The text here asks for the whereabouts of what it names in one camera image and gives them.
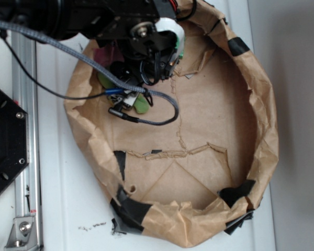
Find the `black metal bracket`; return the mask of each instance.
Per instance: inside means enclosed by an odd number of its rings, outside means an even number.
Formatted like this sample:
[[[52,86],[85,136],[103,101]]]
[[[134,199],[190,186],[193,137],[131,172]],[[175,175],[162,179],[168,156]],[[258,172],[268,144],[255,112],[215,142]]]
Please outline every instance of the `black metal bracket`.
[[[27,113],[0,90],[0,194],[28,165]]]

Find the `white plastic part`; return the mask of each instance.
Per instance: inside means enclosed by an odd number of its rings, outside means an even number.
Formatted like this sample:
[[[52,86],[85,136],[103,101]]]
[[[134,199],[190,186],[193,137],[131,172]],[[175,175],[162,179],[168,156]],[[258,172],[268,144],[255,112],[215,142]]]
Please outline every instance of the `white plastic part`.
[[[177,35],[179,45],[177,52],[172,55],[170,60],[170,62],[174,62],[184,51],[185,32],[183,27],[181,27],[175,20],[167,17],[162,17],[155,25],[158,32],[171,31]]]

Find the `red wire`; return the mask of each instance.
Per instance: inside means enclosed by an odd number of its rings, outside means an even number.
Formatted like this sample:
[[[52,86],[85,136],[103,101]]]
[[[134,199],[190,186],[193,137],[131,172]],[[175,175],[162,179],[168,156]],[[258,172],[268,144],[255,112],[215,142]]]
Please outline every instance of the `red wire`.
[[[177,4],[176,4],[175,0],[170,0],[170,3],[173,7],[174,12],[176,12],[177,11]]]

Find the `gray braided cable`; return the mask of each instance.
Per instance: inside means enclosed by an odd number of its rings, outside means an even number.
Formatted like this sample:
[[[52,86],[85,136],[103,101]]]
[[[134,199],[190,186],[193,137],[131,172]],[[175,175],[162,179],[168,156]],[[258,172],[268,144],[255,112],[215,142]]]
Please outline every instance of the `gray braided cable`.
[[[87,57],[87,56],[85,56],[85,55],[83,55],[83,54],[81,54],[81,53],[79,53],[73,49],[71,49],[70,47],[65,46],[64,44],[61,44],[56,39],[53,39],[53,38],[51,38],[45,34],[42,34],[42,33],[37,32],[35,30],[31,30],[31,29],[24,27],[24,26],[12,24],[12,23],[5,22],[5,21],[0,21],[0,30],[15,31],[15,32],[18,32],[20,34],[25,35],[28,38],[32,38],[32,39],[35,39],[36,41],[52,45],[53,47],[55,47],[55,48],[57,48],[63,52],[66,52],[67,54],[85,62],[88,65],[90,65],[91,67],[96,69],[98,72],[105,75],[117,87],[122,88],[122,89],[126,89],[126,90],[131,90],[133,92],[145,93],[144,88],[139,87],[139,86],[132,86],[132,85],[128,85],[128,84],[124,83],[123,81],[119,80],[116,76],[114,76],[111,72],[109,72],[104,67],[102,67],[100,64],[96,63],[94,60],[90,59],[89,57]],[[151,94],[153,96],[161,97],[161,98],[167,100],[169,103],[171,103],[171,105],[174,107],[175,115],[173,118],[165,120],[163,122],[154,122],[154,121],[148,121],[148,120],[142,120],[142,119],[139,119],[138,122],[151,124],[153,126],[163,126],[165,124],[168,124],[168,123],[175,121],[179,115],[179,107],[178,107],[177,102],[172,97],[170,97],[164,93],[157,92],[155,90],[148,90],[148,92],[149,92],[149,94]]]

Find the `brown paper bag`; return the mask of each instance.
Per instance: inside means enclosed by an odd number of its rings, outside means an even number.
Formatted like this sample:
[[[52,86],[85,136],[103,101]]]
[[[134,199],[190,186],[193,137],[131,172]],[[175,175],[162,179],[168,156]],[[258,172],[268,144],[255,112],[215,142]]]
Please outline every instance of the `brown paper bag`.
[[[192,9],[192,0],[178,4],[184,16]],[[177,75],[151,87],[177,100],[175,122],[120,120],[106,97],[67,100],[65,108],[121,231],[193,247],[231,232],[259,206],[278,161],[278,135],[272,85],[224,15],[199,0],[182,25],[188,39]],[[96,47],[91,41],[84,53],[92,58]],[[79,62],[68,95],[101,90],[96,72]],[[173,115],[164,100],[154,103],[142,119]]]

